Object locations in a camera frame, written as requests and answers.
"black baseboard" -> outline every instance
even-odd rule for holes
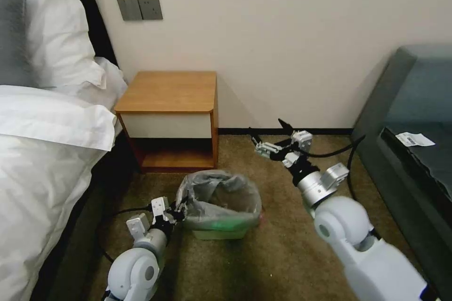
[[[306,130],[313,135],[351,135],[353,128],[296,128]],[[254,128],[259,135],[286,135],[282,128]],[[220,135],[247,135],[248,128],[219,128]]]

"wall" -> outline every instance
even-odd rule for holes
[[[452,0],[160,0],[161,22],[97,1],[128,79],[218,72],[220,127],[351,127],[397,46],[452,41]]]

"label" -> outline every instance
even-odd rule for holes
[[[430,139],[426,138],[423,134],[412,134],[408,132],[400,133],[395,136],[401,143],[403,143],[406,147],[411,146],[433,146],[435,143]]]

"gray sofa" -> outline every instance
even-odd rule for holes
[[[431,147],[405,147],[401,132]],[[407,46],[389,60],[352,139],[425,278],[452,300],[452,45]]]

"wall switch panel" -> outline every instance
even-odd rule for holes
[[[138,0],[143,20],[163,20],[160,0]]]
[[[142,20],[138,0],[117,0],[124,21]]]

